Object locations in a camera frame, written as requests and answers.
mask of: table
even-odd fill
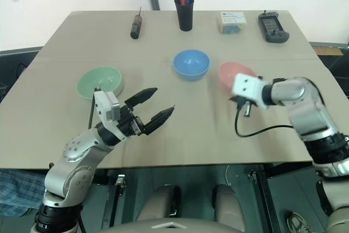
[[[236,105],[218,84],[218,67],[229,60],[246,64],[265,79],[312,79],[340,131],[349,133],[348,101],[292,16],[279,11],[290,39],[272,44],[262,38],[260,12],[245,11],[242,31],[221,35],[218,11],[195,11],[190,32],[179,30],[175,11],[143,11],[138,40],[129,37],[135,11],[71,13],[0,105],[0,168],[43,169],[57,161],[65,143],[88,125],[91,101],[79,97],[75,83],[101,65],[121,71],[121,102],[144,88],[159,89],[135,108],[144,122],[172,105],[175,110],[150,136],[117,145],[100,168],[311,160],[294,130],[274,129],[243,139],[233,130]],[[185,49],[202,50],[211,59],[207,75],[198,81],[180,79],[171,67],[174,56]],[[289,123],[282,107],[253,108],[250,118],[239,121],[242,133]]]

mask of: electronic device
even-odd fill
[[[267,42],[284,43],[290,37],[290,34],[282,28],[278,16],[277,12],[266,12],[266,10],[258,16],[258,21]]]

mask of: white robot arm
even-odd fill
[[[263,81],[238,74],[232,87],[238,111],[247,104],[263,109],[285,106],[322,180],[316,185],[322,208],[330,215],[327,232],[349,232],[349,138],[338,131],[318,88],[304,77]]]
[[[60,160],[45,177],[45,193],[31,232],[77,231],[82,202],[98,164],[116,144],[132,135],[149,135],[171,116],[174,107],[163,110],[143,124],[133,107],[148,100],[157,88],[145,89],[120,107],[112,92],[96,91],[95,107],[101,122],[69,141]]]

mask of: black pen cup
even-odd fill
[[[192,29],[192,7],[194,0],[190,0],[189,5],[180,5],[180,0],[174,0],[177,9],[179,28],[183,31]]]

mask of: plaid shirt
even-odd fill
[[[14,169],[0,169],[0,215],[20,217],[39,208],[45,176]]]

